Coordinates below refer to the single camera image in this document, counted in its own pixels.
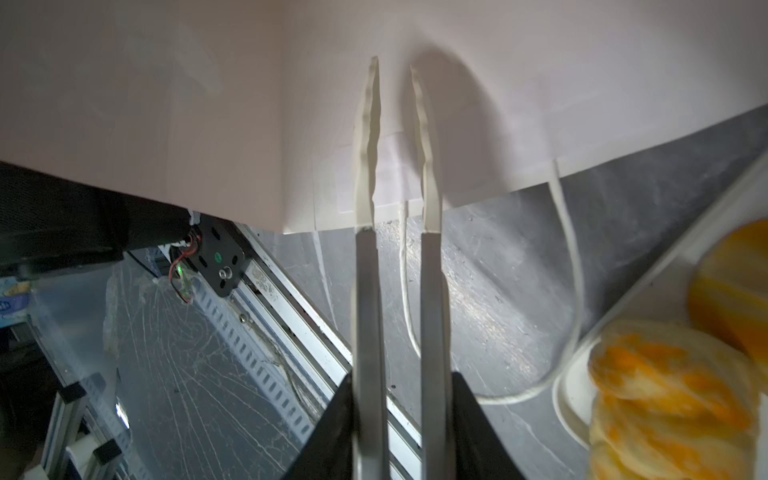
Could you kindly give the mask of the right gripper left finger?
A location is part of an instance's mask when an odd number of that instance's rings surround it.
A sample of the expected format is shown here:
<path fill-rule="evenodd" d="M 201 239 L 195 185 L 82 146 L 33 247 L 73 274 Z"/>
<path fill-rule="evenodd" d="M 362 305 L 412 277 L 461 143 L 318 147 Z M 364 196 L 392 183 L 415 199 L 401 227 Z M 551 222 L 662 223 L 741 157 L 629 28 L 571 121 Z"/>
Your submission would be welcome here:
<path fill-rule="evenodd" d="M 351 150 L 355 174 L 356 275 L 352 302 L 352 471 L 355 479 L 390 477 L 385 352 L 373 202 L 380 118 L 379 59 L 373 57 L 355 113 Z"/>

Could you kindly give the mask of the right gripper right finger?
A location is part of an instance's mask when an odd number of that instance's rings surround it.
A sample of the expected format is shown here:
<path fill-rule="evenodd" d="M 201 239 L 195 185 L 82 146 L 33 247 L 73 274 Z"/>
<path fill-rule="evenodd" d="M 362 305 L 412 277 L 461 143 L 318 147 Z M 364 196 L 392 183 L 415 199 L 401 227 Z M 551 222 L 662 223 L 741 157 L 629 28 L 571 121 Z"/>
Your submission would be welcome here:
<path fill-rule="evenodd" d="M 422 477 L 454 479 L 456 448 L 453 429 L 450 362 L 450 313 L 442 272 L 442 211 L 439 155 L 434 122 L 422 76 L 411 69 L 415 128 L 421 161 L 423 232 L 420 273 L 420 359 L 422 413 Z"/>

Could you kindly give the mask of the orange swirl fake bread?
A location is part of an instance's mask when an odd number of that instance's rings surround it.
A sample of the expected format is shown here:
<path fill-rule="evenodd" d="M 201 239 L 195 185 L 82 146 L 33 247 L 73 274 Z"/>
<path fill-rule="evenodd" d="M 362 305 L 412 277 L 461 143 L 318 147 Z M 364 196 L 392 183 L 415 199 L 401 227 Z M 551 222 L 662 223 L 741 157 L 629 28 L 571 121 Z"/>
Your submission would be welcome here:
<path fill-rule="evenodd" d="M 693 328 L 617 320 L 591 349 L 590 479 L 752 479 L 762 381 Z"/>

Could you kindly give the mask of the round bundt fake bread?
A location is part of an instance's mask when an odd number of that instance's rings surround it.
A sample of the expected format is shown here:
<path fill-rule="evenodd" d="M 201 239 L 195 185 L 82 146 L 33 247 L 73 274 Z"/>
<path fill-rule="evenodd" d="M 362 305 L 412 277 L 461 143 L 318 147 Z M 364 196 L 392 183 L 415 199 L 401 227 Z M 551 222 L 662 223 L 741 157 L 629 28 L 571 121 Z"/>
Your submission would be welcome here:
<path fill-rule="evenodd" d="M 767 362 L 767 221 L 726 235 L 698 263 L 687 307 L 691 322 Z"/>

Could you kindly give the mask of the red white paper bag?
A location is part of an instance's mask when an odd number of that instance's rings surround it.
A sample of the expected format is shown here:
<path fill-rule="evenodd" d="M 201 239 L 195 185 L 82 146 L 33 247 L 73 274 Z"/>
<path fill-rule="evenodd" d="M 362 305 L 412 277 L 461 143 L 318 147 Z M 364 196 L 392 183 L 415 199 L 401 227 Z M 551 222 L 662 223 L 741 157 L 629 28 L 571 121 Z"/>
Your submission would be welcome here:
<path fill-rule="evenodd" d="M 1 157 L 280 233 L 548 183 L 767 102 L 763 1 L 5 1 Z"/>

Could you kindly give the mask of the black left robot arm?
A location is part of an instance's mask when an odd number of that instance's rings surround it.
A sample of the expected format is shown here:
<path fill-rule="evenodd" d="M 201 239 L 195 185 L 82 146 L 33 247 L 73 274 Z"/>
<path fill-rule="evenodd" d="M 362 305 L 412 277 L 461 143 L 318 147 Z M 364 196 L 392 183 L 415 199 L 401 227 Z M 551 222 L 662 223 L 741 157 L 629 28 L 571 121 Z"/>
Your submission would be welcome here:
<path fill-rule="evenodd" d="M 21 280 L 113 264 L 174 243 L 187 209 L 1 164 L 1 275 Z"/>

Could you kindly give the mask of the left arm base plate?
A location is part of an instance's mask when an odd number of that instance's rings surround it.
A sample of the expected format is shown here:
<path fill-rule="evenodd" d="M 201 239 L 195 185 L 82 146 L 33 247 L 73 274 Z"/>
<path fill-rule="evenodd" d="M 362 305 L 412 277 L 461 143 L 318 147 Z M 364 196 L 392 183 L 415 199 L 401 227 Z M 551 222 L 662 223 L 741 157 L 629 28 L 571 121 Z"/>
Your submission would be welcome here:
<path fill-rule="evenodd" d="M 199 273 L 219 297 L 228 297 L 252 258 L 245 237 L 233 222 L 201 214 L 191 229 L 191 240 L 192 252 L 182 255 L 181 264 Z"/>

